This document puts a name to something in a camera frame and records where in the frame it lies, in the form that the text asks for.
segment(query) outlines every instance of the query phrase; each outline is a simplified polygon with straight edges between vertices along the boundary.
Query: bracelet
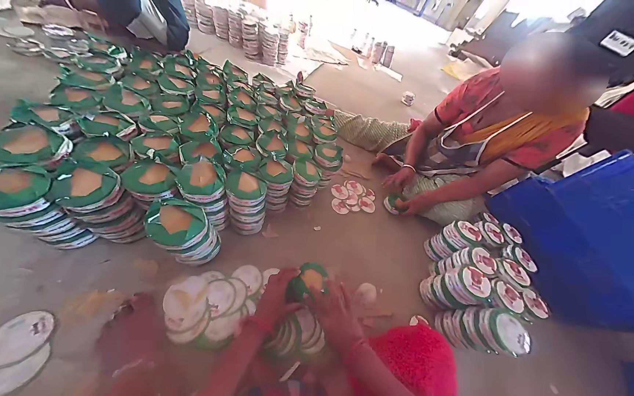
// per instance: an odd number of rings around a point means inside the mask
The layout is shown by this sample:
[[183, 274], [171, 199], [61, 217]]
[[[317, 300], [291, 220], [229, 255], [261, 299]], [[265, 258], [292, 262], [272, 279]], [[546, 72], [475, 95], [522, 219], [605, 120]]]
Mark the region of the bracelet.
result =
[[344, 365], [346, 366], [351, 365], [351, 361], [354, 359], [355, 355], [357, 354], [358, 347], [362, 345], [368, 345], [368, 341], [366, 341], [364, 338], [361, 338], [354, 342], [351, 348], [349, 348], [349, 353], [347, 353], [347, 355], [344, 356]]

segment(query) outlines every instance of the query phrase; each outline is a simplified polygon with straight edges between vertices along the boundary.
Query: apron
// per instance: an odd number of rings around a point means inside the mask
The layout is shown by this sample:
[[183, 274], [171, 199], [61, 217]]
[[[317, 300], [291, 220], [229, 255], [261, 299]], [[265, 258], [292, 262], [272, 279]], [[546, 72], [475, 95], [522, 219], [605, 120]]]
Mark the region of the apron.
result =
[[[435, 139], [431, 141], [429, 146], [427, 147], [427, 153], [424, 154], [424, 158], [420, 158], [418, 161], [417, 171], [422, 176], [432, 177], [436, 175], [466, 175], [469, 173], [479, 172], [481, 170], [480, 167], [480, 158], [481, 154], [486, 148], [486, 145], [490, 141], [490, 139], [495, 138], [506, 129], [515, 125], [516, 123], [522, 121], [525, 117], [528, 117], [532, 112], [523, 114], [521, 117], [517, 118], [515, 121], [510, 122], [508, 125], [499, 129], [498, 131], [492, 133], [486, 139], [483, 139], [479, 142], [471, 142], [460, 144], [453, 139], [449, 139], [449, 136], [459, 127], [461, 124], [469, 121], [473, 116], [479, 114], [483, 109], [486, 109], [491, 103], [498, 100], [500, 96], [502, 96], [504, 92], [501, 92], [495, 98], [491, 99], [490, 102], [484, 104], [479, 109], [468, 115], [463, 120], [453, 124], [444, 131], [442, 131]], [[408, 134], [407, 136], [398, 139], [393, 142], [388, 148], [383, 150], [384, 153], [388, 153], [388, 149], [395, 143], [400, 142], [403, 139], [407, 139], [412, 134]], [[391, 155], [391, 157], [402, 166], [403, 162], [400, 158], [401, 155], [395, 156]]]

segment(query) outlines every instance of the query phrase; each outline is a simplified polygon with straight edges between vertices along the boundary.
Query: hand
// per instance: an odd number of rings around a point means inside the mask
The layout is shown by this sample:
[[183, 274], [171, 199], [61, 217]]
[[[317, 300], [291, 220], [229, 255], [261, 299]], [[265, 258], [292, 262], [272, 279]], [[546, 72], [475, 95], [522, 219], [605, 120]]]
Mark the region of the hand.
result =
[[287, 284], [300, 274], [297, 268], [283, 268], [279, 273], [271, 276], [266, 285], [266, 291], [260, 296], [256, 307], [256, 317], [266, 321], [271, 327], [285, 318], [289, 312], [297, 311], [302, 304], [287, 304], [285, 291]]
[[329, 292], [312, 290], [308, 304], [317, 315], [320, 326], [330, 345], [344, 356], [354, 343], [364, 338], [364, 331], [351, 312], [351, 299], [344, 284], [327, 281]]
[[432, 206], [434, 206], [434, 203], [428, 196], [417, 194], [413, 199], [403, 202], [400, 205], [400, 209], [405, 211], [402, 213], [403, 216], [414, 216], [428, 210]]
[[402, 167], [399, 171], [393, 173], [383, 180], [383, 187], [401, 192], [405, 188], [405, 186], [412, 183], [412, 180], [415, 179], [415, 175], [416, 173], [414, 170], [406, 166]]

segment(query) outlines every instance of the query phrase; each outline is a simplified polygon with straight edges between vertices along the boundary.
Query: warehouse floor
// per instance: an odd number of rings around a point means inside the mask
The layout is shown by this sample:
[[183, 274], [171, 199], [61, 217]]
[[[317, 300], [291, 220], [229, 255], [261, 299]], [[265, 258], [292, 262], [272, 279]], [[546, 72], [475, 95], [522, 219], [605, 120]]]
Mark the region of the warehouse floor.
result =
[[[342, 109], [407, 121], [423, 116], [457, 84], [439, 71], [448, 61], [444, 54], [437, 46], [399, 51], [393, 68], [403, 75], [400, 83], [382, 71], [360, 67], [353, 57], [348, 66], [320, 67], [307, 83]], [[48, 60], [16, 55], [0, 37], [0, 127], [16, 99], [45, 100], [56, 74]], [[413, 108], [400, 104], [406, 90], [417, 95]], [[384, 174], [370, 168], [372, 154], [348, 144], [345, 152], [352, 157], [348, 169], [366, 176], [367, 180], [357, 180], [382, 199]], [[337, 176], [335, 181], [343, 179]], [[426, 220], [393, 217], [380, 204], [373, 214], [340, 216], [330, 209], [331, 199], [323, 190], [308, 209], [288, 208], [269, 216], [266, 222], [277, 235], [274, 238], [224, 231], [221, 253], [201, 268], [175, 263], [149, 240], [133, 245], [97, 241], [60, 252], [0, 226], [0, 324], [35, 309], [52, 311], [59, 319], [51, 361], [21, 394], [88, 395], [86, 389], [94, 386], [98, 368], [92, 346], [120, 295], [150, 290], [162, 296], [173, 278], [208, 269], [230, 273], [243, 264], [265, 269], [316, 261], [341, 273], [352, 285], [370, 282], [382, 289], [379, 305], [393, 316], [377, 323], [379, 328], [404, 325], [413, 314], [429, 316], [417, 284], [427, 276], [422, 241], [438, 227]], [[621, 364], [613, 351], [597, 342], [597, 332], [554, 321], [530, 330], [533, 354], [522, 359], [456, 350], [460, 394], [626, 393]], [[189, 347], [176, 347], [173, 353], [187, 380], [193, 386], [201, 383], [212, 356]]]

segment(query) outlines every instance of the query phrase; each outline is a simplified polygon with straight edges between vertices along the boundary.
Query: red bangle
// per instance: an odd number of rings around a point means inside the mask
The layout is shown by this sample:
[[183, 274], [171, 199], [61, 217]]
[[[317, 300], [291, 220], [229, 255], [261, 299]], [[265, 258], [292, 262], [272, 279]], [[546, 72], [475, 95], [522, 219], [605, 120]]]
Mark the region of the red bangle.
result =
[[354, 341], [354, 344], [352, 344], [351, 348], [349, 348], [349, 353], [347, 353], [347, 355], [344, 356], [344, 365], [346, 365], [346, 366], [350, 366], [351, 365], [351, 361], [354, 359], [354, 357], [357, 354], [358, 347], [360, 347], [362, 345], [368, 345], [368, 341], [366, 341], [364, 338], [361, 338], [361, 339], [358, 339], [358, 340]]

